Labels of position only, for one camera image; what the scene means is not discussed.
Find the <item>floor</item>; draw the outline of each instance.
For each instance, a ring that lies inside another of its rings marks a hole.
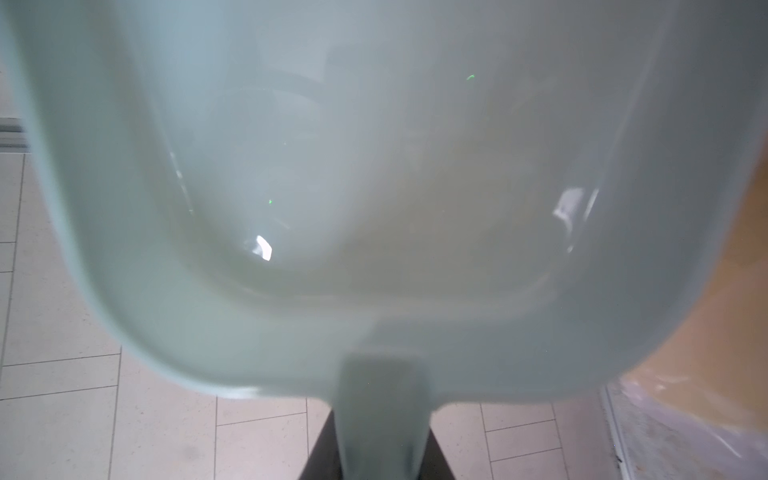
[[[123,352],[72,284],[24,154],[0,154],[0,335],[3,480],[293,480],[329,411],[187,391]],[[618,478],[597,392],[448,405],[432,427],[459,479]]]

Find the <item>clear plastic wrap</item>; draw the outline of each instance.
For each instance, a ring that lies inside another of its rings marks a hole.
[[[766,154],[699,303],[621,382],[636,406],[730,480],[768,478]]]

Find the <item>tiled floor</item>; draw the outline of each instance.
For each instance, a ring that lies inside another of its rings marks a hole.
[[[123,353],[72,285],[32,171],[0,154],[0,478],[297,478],[328,406],[217,399]],[[454,404],[432,427],[459,479],[615,480],[598,398]]]

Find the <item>black stand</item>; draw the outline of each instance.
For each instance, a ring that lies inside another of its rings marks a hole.
[[[342,480],[342,478],[344,476],[341,471],[339,443],[336,441],[336,427],[333,424],[333,412],[331,412],[299,480]],[[431,429],[418,480],[455,480]]]

